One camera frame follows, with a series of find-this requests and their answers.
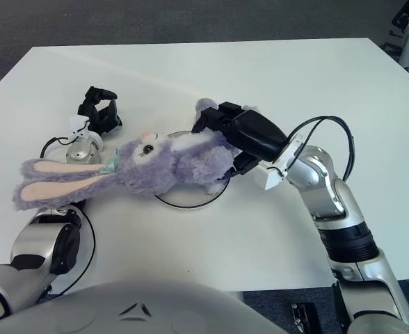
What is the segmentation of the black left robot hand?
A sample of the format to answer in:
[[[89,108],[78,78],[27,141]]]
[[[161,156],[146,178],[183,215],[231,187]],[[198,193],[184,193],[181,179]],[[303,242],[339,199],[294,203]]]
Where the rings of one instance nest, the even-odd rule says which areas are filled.
[[[84,101],[79,105],[77,114],[88,117],[90,131],[100,136],[109,133],[116,127],[122,126],[116,106],[117,98],[114,92],[91,86],[85,94]],[[101,101],[109,101],[109,105],[98,111],[96,106]]]

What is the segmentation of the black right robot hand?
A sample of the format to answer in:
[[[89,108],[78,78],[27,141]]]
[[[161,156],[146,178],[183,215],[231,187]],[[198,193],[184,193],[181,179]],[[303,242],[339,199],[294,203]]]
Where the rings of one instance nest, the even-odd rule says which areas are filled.
[[[195,105],[196,121],[193,133],[210,129],[221,134],[238,153],[224,175],[231,178],[244,175],[261,161],[275,161],[289,140],[282,130],[258,111],[230,102],[217,104],[202,98]]]

